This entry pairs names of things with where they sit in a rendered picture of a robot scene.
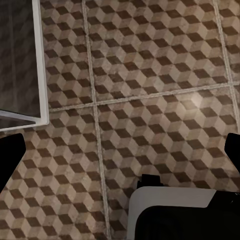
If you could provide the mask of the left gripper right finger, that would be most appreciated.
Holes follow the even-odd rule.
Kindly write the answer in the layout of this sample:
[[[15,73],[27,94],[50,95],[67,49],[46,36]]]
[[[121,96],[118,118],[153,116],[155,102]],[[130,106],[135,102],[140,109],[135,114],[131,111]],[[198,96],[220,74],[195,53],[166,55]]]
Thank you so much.
[[[240,172],[240,134],[229,133],[224,150]]]

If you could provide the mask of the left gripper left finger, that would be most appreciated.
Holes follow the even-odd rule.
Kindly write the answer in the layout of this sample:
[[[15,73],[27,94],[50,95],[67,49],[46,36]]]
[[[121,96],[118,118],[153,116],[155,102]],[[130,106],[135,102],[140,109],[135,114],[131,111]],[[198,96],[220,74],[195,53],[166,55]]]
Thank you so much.
[[[21,133],[0,138],[0,193],[26,152]]]

